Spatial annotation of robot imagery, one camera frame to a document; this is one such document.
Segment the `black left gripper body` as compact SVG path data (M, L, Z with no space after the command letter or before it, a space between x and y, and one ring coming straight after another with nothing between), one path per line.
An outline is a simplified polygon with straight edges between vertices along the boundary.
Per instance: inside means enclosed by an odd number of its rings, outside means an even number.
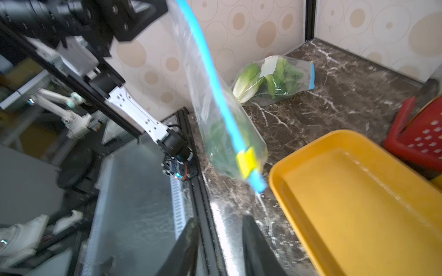
M1 1L1 21L16 33L53 49L81 36L100 57L113 40L133 41L167 12L165 1Z

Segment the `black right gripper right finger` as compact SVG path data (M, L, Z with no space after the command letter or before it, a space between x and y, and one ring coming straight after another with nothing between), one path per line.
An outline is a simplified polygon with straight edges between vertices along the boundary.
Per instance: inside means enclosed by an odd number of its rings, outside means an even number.
M287 275L270 249L253 216L243 217L242 243L246 276Z

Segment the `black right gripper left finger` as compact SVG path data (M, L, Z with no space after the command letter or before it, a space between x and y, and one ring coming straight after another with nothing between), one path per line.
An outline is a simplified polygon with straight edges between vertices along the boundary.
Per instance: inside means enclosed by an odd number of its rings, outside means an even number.
M199 219L190 218L156 276L195 276L199 241Z

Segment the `chinese cabbage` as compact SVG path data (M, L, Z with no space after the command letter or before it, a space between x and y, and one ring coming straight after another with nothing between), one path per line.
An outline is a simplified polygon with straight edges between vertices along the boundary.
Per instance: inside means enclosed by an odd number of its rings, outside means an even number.
M263 166L268 159L268 149L259 131L249 117L235 114L234 118L246 147L254 148L256 157ZM215 170L230 178L241 179L236 152L223 119L214 121L204 130L203 141L209 161Z
M265 76L271 98L297 93L304 75L303 71L293 66L287 59L279 57L273 74Z
M256 63L252 63L245 67L238 77L233 88L233 94L241 104L248 102L257 93L262 84L260 74L261 67Z

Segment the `clear zipper bag blue seal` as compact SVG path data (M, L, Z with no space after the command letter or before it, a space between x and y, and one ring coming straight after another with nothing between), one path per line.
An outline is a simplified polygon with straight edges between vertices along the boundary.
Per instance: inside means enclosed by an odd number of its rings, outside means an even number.
M315 88L311 61L268 56L245 66L233 84L233 94L242 105L267 106Z

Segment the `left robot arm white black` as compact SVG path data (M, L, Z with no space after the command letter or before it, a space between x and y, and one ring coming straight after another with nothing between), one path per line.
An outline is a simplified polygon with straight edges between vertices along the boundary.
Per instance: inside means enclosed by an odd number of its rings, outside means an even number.
M186 181L193 151L181 127L155 119L106 61L113 40L133 41L167 11L165 1L2 1L1 36L134 137L147 133L163 172Z

